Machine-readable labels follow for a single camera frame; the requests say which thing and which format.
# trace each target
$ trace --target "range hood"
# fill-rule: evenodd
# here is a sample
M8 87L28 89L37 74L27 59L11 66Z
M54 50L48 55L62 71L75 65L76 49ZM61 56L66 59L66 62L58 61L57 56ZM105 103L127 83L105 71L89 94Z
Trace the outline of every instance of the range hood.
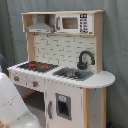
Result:
M54 33L54 28L45 23L45 15L37 15L37 22L26 28L26 32Z

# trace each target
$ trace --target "gray backdrop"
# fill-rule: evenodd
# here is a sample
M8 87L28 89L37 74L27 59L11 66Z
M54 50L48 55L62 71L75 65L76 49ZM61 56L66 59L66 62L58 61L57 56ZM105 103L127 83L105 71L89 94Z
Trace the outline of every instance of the gray backdrop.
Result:
M115 128L128 127L128 0L1 0L0 50L9 66L27 60L26 38L21 12L85 11L104 13L104 70L116 76L107 88L107 120Z

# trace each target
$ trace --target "countertop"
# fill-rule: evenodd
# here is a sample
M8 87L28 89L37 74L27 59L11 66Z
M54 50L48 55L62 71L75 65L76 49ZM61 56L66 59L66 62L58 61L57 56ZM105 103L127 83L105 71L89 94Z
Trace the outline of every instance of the countertop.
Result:
M55 71L57 71L61 68L64 68L63 66L59 66L51 71L48 71L47 73L42 74L42 73L38 73L38 72L33 72L33 71L17 68L17 66L20 66L24 63L12 66L12 67L8 68L8 70L14 70L14 71L19 71L19 72L23 72L23 73L28 73L28 74L43 77L45 79L51 79L54 81L65 82L67 84L70 84L70 85L73 85L76 87L82 87L82 88L103 88L103 87L110 86L115 82L115 76L108 71L101 71L99 74L94 74L84 81L77 81L77 80L72 80L72 79L62 78L62 77L52 75Z

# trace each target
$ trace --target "door handle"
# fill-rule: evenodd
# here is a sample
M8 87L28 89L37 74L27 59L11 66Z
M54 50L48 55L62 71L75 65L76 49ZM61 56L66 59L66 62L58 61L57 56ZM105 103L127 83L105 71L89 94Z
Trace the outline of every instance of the door handle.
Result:
M57 30L60 30L60 27L58 26L59 20L60 20L60 17L57 17L56 18L56 29Z
M51 107L52 107L52 101L50 101L48 104L48 115L50 119L52 119Z

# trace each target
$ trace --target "stove knob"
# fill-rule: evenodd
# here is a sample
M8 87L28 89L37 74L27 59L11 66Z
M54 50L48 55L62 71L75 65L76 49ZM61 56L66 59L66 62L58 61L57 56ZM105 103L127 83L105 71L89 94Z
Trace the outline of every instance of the stove knob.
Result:
M14 77L14 80L15 80L15 81L19 81L19 77L18 77L18 76L15 76L15 77Z
M33 81L33 87L38 87L38 82L37 81Z

